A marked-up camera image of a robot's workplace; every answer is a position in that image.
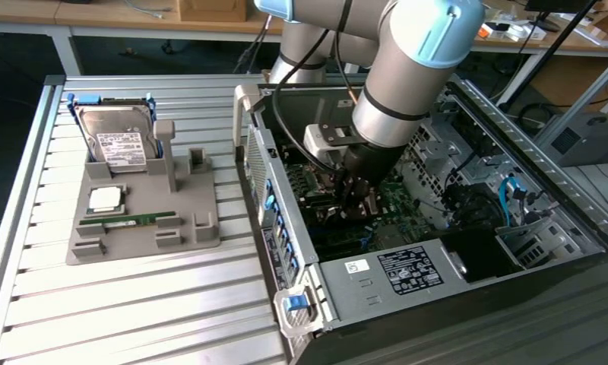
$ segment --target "hard drive label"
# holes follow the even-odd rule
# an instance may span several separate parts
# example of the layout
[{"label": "hard drive label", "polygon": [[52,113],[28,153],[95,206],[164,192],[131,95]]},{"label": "hard drive label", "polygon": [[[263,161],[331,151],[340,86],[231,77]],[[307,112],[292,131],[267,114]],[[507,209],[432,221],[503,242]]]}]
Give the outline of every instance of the hard drive label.
[{"label": "hard drive label", "polygon": [[140,133],[97,133],[97,139],[111,167],[145,164]]},{"label": "hard drive label", "polygon": [[379,255],[378,259],[398,295],[444,284],[423,246]]}]

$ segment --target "table leg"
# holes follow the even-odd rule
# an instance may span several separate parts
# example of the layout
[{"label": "table leg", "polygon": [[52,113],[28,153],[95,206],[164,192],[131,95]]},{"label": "table leg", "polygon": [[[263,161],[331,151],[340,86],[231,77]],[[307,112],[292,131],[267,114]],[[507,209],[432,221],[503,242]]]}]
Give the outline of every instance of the table leg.
[{"label": "table leg", "polygon": [[55,27],[48,32],[52,37],[53,45],[57,48],[59,59],[61,59],[63,68],[68,76],[83,75],[81,62],[73,44],[72,33],[68,27]]},{"label": "table leg", "polygon": [[530,56],[530,58],[526,61],[526,64],[522,66],[520,70],[516,73],[516,76],[510,82],[510,87],[507,87],[507,90],[500,96],[500,99],[496,101],[496,105],[500,105],[510,100],[511,95],[514,94],[514,91],[516,91],[518,87],[520,86],[520,83],[523,80],[526,80],[527,75],[531,73],[531,71],[535,69],[540,58],[546,54],[546,51],[542,51],[534,55]]}]

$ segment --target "gray floor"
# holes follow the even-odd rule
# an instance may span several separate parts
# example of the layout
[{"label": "gray floor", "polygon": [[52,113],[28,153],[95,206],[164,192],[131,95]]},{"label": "gray floor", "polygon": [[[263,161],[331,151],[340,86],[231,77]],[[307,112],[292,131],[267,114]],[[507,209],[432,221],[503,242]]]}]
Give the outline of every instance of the gray floor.
[{"label": "gray floor", "polygon": [[[75,37],[87,75],[184,75],[231,73],[247,43],[172,42],[175,54],[161,50],[163,40]],[[271,68],[279,53],[277,44],[264,44],[253,71]],[[510,65],[515,55],[496,64]],[[471,79],[488,94],[498,82],[502,89],[508,77],[494,70],[496,55],[472,53],[459,67],[459,74]],[[328,71],[338,71],[330,62]],[[33,107],[45,75],[63,74],[52,41],[45,36],[0,34],[0,219],[3,218],[20,154],[28,136]],[[546,101],[528,90],[514,110],[526,103]]]}]

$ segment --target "gray device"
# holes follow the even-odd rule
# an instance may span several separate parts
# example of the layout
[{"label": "gray device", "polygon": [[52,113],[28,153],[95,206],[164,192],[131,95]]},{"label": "gray device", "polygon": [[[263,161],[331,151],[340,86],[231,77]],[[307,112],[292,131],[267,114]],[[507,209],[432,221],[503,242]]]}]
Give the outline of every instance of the gray device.
[{"label": "gray device", "polygon": [[[363,249],[356,240],[338,249],[338,259],[330,259],[330,247],[319,243],[311,226],[311,207],[301,203],[301,179],[292,174],[301,161],[264,108],[272,89],[248,92],[245,85],[244,90],[241,99],[255,102],[247,140],[237,146],[239,175],[249,192],[248,211],[291,363],[339,362],[502,309],[608,255],[608,224],[595,223],[606,212],[592,208],[587,195],[568,184],[543,152],[530,147],[531,140],[486,96],[454,76],[395,168],[407,194],[424,200],[415,224],[420,227],[423,219],[428,232],[416,232],[412,242],[392,224],[366,221],[366,232],[386,239]],[[283,98],[293,133],[304,138],[307,126],[322,122],[318,118],[328,115],[328,108],[344,108],[339,101],[347,91],[311,86],[285,89]],[[351,111],[336,110],[336,118],[344,114],[351,116]],[[458,127],[456,116],[474,133]],[[472,151],[478,158],[452,176]],[[442,212],[448,202],[439,196],[447,190],[444,180],[451,186],[488,189],[495,196],[511,173],[527,191],[547,194],[523,210],[510,203],[514,227],[503,225],[490,235],[478,230],[451,234],[446,225],[456,224],[455,213]],[[324,178],[311,182],[307,176],[308,186],[327,183]],[[387,210],[383,220],[404,215]],[[530,216],[531,222],[523,223]]]},{"label": "gray device", "polygon": [[562,167],[608,163],[608,115],[595,112],[572,116],[543,150]]},{"label": "gray device", "polygon": [[187,156],[173,158],[173,121],[151,125],[147,100],[111,104],[72,105],[96,156],[85,163],[68,265],[221,244],[212,162],[204,148],[189,148]]}]

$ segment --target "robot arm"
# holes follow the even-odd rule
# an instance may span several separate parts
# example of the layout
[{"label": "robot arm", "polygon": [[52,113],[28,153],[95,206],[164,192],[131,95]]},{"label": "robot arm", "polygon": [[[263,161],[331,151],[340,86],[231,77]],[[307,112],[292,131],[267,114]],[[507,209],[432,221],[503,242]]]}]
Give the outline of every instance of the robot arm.
[{"label": "robot arm", "polygon": [[[304,58],[315,42],[320,38],[324,28],[305,23],[284,23],[281,31],[280,56],[276,59],[271,71],[271,84],[281,81],[284,76],[293,69],[295,65]],[[319,83],[326,81],[327,58],[332,54],[335,31],[330,31],[324,37],[323,44],[318,51],[308,58],[304,67],[297,70],[287,81],[289,84]],[[340,54],[343,60],[355,65],[370,67],[376,58],[378,42],[351,34],[342,34]]]},{"label": "robot arm", "polygon": [[[256,5],[288,21],[315,26],[301,27],[303,32],[320,28],[338,30],[343,24],[343,33],[354,36],[352,41],[366,38],[356,43],[362,47],[370,48],[368,40],[378,42],[352,114],[356,131],[368,143],[350,146],[344,155],[344,168],[352,181],[359,179],[375,186],[396,164],[446,81],[471,51],[484,21],[480,0],[256,0]],[[297,31],[291,24],[287,28],[289,32]],[[299,39],[311,37],[319,37],[319,33]],[[289,43],[296,39],[293,34],[285,34],[281,49],[288,49],[288,54],[301,45]],[[320,65],[322,61],[319,57],[312,62]],[[284,74],[276,72],[272,81],[279,82]]]}]

